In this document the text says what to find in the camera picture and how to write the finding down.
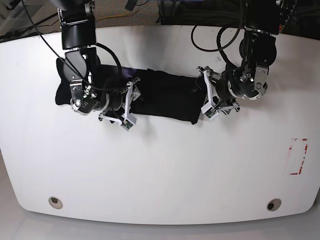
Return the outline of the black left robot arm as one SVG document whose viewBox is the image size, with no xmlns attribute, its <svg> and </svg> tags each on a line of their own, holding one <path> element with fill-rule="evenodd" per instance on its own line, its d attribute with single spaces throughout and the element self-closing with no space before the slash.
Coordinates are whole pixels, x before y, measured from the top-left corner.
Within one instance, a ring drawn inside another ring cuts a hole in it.
<svg viewBox="0 0 320 240">
<path fill-rule="evenodd" d="M 221 36 L 227 27 L 219 30 L 215 51 L 225 61 L 225 70 L 218 73 L 209 66 L 197 68 L 207 90 L 207 101 L 201 112 L 210 120 L 220 113 L 239 112 L 237 99 L 256 100 L 266 93 L 270 66 L 277 57 L 276 36 L 280 30 L 281 8 L 280 0 L 240 1 L 240 22 L 236 31 L 238 34 L 244 30 L 239 45 L 240 66 L 234 65 L 224 52 L 231 43 L 221 45 Z"/>
</svg>

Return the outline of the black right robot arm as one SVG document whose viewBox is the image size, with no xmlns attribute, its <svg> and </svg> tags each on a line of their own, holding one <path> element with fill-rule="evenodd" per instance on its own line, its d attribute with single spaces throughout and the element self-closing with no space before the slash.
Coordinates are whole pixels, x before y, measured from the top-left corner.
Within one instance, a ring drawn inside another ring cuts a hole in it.
<svg viewBox="0 0 320 240">
<path fill-rule="evenodd" d="M 140 78 L 126 80 L 115 53 L 96 38 L 92 0 L 54 0 L 61 26 L 64 57 L 56 61 L 61 80 L 70 92 L 74 112 L 98 111 L 100 121 L 117 122 L 125 129 L 136 124 L 131 103 L 140 97 Z"/>
</svg>

